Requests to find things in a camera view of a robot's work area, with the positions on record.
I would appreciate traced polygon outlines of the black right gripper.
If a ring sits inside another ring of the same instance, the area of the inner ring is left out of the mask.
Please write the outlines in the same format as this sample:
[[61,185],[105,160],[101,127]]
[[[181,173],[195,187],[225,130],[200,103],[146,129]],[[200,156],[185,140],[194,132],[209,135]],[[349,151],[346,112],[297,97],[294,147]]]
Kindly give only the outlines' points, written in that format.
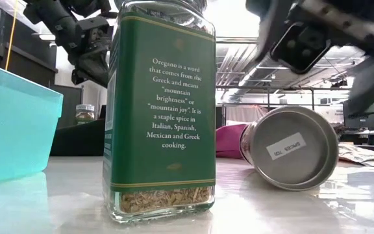
[[[331,46],[374,54],[374,0],[255,0],[260,18],[255,62],[270,58],[304,74]],[[348,114],[374,104],[374,57],[355,67]]]

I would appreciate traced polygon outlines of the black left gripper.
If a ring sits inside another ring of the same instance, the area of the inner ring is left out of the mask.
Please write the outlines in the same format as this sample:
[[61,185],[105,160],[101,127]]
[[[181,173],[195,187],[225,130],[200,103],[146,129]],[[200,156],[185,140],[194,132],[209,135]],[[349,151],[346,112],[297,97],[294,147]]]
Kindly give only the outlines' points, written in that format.
[[104,17],[83,19],[75,29],[79,40],[77,54],[73,59],[75,69],[71,81],[79,85],[92,81],[102,87],[108,84],[106,54],[110,51],[112,28]]

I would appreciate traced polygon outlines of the green-label oregano glass jar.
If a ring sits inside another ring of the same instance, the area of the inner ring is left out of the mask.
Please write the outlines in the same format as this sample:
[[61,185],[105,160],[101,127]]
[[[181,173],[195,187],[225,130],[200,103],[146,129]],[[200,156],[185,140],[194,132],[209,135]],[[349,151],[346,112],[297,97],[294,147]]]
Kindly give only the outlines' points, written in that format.
[[77,125],[86,124],[95,120],[95,107],[89,104],[76,106],[75,121]]
[[108,71],[103,196],[120,223],[205,211],[216,185],[207,0],[123,0]]

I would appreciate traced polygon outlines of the dark background cabinet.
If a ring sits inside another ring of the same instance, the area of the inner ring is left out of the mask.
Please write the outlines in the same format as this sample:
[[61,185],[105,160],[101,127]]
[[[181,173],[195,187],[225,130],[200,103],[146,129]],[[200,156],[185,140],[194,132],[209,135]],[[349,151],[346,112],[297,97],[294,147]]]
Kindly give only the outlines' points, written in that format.
[[55,83],[56,46],[0,8],[0,68],[43,86]]

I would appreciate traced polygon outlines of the black cloth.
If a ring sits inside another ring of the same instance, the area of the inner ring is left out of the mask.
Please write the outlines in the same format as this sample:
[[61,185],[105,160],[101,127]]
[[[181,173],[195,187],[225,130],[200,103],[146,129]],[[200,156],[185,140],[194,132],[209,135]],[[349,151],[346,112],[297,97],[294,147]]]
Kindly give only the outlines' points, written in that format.
[[50,156],[103,156],[105,119],[55,131]]

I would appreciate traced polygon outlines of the crinkled silver foil sheet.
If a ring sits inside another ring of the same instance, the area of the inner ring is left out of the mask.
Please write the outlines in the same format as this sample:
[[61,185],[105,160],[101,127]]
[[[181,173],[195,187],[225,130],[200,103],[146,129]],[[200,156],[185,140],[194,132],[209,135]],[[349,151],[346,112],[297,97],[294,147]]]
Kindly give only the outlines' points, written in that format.
[[339,159],[374,167],[374,151],[352,144],[339,143]]

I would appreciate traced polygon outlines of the teal plastic bin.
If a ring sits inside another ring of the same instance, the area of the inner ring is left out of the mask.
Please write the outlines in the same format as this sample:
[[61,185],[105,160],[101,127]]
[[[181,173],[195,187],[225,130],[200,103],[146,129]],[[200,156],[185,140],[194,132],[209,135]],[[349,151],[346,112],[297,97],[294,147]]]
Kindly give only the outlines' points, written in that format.
[[0,181],[44,170],[63,95],[0,68]]

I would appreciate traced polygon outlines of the white background curtain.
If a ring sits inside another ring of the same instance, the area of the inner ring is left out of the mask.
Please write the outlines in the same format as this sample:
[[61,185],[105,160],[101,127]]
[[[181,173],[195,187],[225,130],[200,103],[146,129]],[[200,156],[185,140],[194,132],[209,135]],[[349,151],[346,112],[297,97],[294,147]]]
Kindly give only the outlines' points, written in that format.
[[226,108],[226,124],[246,124],[261,119],[269,111],[259,105],[240,105]]

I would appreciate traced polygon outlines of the magenta cloth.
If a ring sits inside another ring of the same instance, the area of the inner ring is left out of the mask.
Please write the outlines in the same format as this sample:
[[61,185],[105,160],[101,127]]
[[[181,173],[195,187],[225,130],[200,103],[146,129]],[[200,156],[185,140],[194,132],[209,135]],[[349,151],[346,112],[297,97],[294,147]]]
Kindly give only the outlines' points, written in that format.
[[240,139],[247,124],[226,125],[216,129],[216,157],[241,159]]

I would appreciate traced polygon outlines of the background metal rack frame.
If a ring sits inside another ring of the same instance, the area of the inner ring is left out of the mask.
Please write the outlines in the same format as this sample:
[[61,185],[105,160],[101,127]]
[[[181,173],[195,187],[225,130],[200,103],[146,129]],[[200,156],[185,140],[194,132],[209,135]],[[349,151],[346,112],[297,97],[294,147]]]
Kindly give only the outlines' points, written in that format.
[[316,111],[331,123],[342,123],[342,103],[348,88],[218,86],[216,107],[218,121],[226,124],[226,108],[259,105],[268,111],[285,106],[300,106]]

